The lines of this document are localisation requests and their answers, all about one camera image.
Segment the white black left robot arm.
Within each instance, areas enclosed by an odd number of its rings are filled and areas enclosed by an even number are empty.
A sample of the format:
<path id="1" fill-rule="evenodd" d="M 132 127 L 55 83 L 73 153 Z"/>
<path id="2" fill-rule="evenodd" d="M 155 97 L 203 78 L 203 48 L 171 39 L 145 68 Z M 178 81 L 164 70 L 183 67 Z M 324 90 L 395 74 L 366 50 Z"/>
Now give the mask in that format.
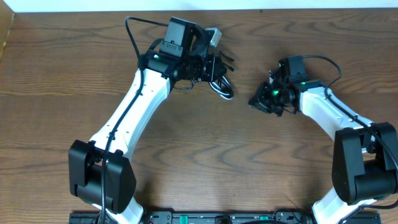
<path id="1" fill-rule="evenodd" d="M 217 28 L 172 17 L 166 29 L 165 37 L 137 55 L 133 83 L 106 124 L 69 149 L 70 192 L 99 209 L 70 217 L 71 223 L 139 223 L 144 209 L 134 199 L 131 162 L 143 130 L 178 81 L 214 83 L 226 73 L 220 56 L 210 53 L 221 39 Z"/>

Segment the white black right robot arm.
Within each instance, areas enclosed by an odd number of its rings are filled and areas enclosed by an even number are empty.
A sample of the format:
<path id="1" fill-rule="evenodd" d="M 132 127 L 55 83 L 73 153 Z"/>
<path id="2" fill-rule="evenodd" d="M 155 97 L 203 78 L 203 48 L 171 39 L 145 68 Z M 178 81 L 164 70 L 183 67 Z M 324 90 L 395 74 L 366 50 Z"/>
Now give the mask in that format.
<path id="1" fill-rule="evenodd" d="M 305 69 L 306 55 L 279 60 L 249 100 L 250 107 L 282 116 L 293 108 L 316 122 L 331 137 L 333 187 L 297 223 L 359 223 L 373 217 L 364 210 L 391 210 L 397 203 L 376 205 L 397 193 L 397 131 L 375 123 L 340 101 L 331 84 L 313 80 Z"/>

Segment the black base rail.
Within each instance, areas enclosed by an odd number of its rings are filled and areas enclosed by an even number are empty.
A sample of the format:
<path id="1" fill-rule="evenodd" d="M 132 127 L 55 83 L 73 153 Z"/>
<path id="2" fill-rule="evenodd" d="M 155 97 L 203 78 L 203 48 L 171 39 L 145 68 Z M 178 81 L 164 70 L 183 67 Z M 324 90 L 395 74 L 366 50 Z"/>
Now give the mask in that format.
<path id="1" fill-rule="evenodd" d="M 95 213 L 71 213 L 69 224 L 101 223 Z M 175 213 L 156 211 L 144 214 L 143 224 L 216 224 L 216 223 L 316 223 L 310 215 L 300 212 L 278 211 L 270 213 Z M 343 223 L 381 224 L 376 213 L 357 213 Z"/>

